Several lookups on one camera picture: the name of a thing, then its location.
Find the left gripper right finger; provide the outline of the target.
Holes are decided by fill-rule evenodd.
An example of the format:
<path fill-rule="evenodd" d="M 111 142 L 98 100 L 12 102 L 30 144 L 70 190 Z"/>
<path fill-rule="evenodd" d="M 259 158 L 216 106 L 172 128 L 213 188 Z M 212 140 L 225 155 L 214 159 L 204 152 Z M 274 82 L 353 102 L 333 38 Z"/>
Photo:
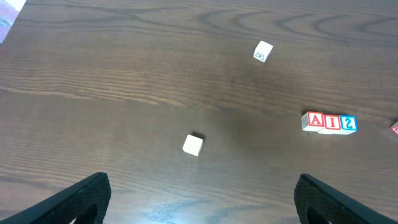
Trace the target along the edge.
<path fill-rule="evenodd" d="M 294 203 L 301 224 L 397 224 L 309 174 L 300 175 Z"/>

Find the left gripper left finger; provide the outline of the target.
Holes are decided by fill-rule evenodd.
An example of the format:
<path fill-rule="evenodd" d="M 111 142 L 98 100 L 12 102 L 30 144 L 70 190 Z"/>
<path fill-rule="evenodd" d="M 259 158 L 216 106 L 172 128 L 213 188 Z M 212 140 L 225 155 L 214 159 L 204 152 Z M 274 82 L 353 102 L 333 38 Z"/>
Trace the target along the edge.
<path fill-rule="evenodd" d="M 107 174 L 97 172 L 1 221 L 1 224 L 102 224 L 111 198 Z"/>

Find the red letter A block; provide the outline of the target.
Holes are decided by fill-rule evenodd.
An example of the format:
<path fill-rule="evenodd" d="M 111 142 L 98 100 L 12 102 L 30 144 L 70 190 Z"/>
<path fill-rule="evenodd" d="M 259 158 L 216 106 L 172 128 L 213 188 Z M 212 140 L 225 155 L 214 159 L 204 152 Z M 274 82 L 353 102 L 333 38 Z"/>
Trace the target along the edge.
<path fill-rule="evenodd" d="M 318 132 L 325 127 L 323 113 L 308 111 L 301 117 L 303 131 Z"/>

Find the red letter I block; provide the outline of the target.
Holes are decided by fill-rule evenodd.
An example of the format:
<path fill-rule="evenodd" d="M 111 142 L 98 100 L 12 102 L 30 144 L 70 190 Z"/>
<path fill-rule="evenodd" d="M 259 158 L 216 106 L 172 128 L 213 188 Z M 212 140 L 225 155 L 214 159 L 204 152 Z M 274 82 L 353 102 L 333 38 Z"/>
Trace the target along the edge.
<path fill-rule="evenodd" d="M 332 114 L 323 115 L 324 128 L 318 134 L 337 134 L 341 131 L 340 116 Z"/>

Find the blue number 2 block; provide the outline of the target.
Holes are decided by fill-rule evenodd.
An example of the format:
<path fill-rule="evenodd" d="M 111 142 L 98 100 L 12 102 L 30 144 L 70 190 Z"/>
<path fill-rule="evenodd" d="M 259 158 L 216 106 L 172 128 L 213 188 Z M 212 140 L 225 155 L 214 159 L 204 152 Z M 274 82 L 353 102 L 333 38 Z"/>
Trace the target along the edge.
<path fill-rule="evenodd" d="M 358 131 L 357 119 L 353 115 L 340 115 L 341 129 L 336 132 L 337 134 L 349 135 Z"/>

